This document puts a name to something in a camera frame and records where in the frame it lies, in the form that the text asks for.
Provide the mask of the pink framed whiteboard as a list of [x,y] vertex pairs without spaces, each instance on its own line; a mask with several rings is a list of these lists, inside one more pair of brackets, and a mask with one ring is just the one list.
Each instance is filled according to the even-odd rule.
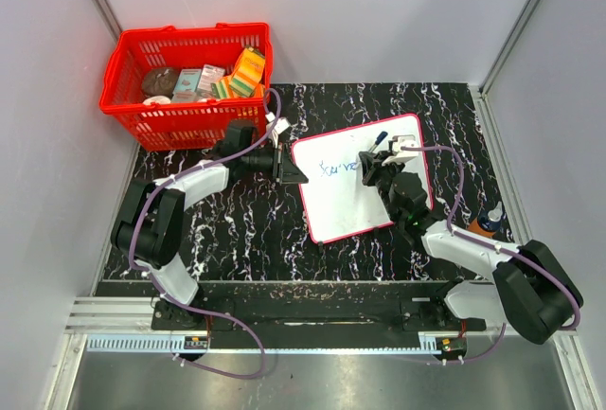
[[299,189],[313,242],[391,224],[377,189],[362,183],[358,157],[382,131],[387,132],[387,137],[377,148],[379,152],[388,149],[388,141],[395,135],[410,134],[419,145],[423,144],[420,121],[414,114],[392,116],[293,143],[294,163],[309,178],[309,183]]

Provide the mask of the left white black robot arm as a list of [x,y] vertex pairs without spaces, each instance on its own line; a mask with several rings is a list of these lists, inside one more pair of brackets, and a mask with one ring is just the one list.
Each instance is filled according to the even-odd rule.
[[111,244],[136,270],[151,275],[161,295],[175,304],[172,319],[185,330],[197,329],[205,319],[198,301],[203,291],[179,256],[185,211],[248,172],[263,172],[280,184],[309,182],[281,144],[263,145],[251,122],[233,120],[210,156],[193,168],[155,181],[131,181],[118,210]]

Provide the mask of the blue capped whiteboard marker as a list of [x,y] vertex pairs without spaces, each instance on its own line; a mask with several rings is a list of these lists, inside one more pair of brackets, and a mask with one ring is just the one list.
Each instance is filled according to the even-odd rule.
[[377,150],[377,148],[379,147],[379,145],[384,141],[384,139],[387,137],[387,132],[386,131],[382,131],[378,134],[378,136],[376,137],[375,141],[373,142],[373,144],[371,145],[371,147],[369,148],[369,152],[373,153],[374,151]]

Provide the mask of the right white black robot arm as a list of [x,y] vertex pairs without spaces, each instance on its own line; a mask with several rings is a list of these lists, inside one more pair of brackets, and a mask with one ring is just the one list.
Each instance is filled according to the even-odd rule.
[[461,281],[435,302],[430,315],[441,330],[463,319],[511,325],[527,341],[541,345],[558,330],[580,322],[583,298],[551,249],[530,240],[523,245],[496,241],[453,224],[426,205],[419,177],[405,170],[414,149],[360,152],[362,183],[376,188],[389,220],[410,247],[459,265],[484,282]]

